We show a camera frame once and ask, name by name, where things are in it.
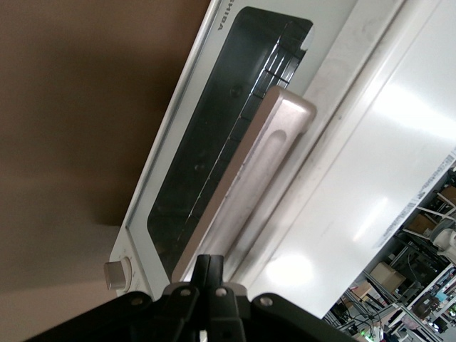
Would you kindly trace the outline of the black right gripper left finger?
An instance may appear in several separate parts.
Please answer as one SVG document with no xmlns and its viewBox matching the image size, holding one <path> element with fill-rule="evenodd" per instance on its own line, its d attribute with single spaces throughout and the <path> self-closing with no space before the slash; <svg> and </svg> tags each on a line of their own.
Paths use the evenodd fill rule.
<svg viewBox="0 0 456 342">
<path fill-rule="evenodd" d="M 197 257 L 191 281 L 172 283 L 154 301 L 134 291 L 44 331 L 30 341 L 196 341 L 198 304 L 212 284 L 212 257 Z"/>
</svg>

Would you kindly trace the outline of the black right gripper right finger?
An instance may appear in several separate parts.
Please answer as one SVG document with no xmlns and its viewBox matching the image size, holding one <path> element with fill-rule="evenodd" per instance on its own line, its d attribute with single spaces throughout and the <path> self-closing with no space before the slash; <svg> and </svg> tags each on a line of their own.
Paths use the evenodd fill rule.
<svg viewBox="0 0 456 342">
<path fill-rule="evenodd" d="M 222 281 L 224 258 L 209 258 L 210 341 L 352 341 L 283 297 L 265 293 L 252 300 Z"/>
</svg>

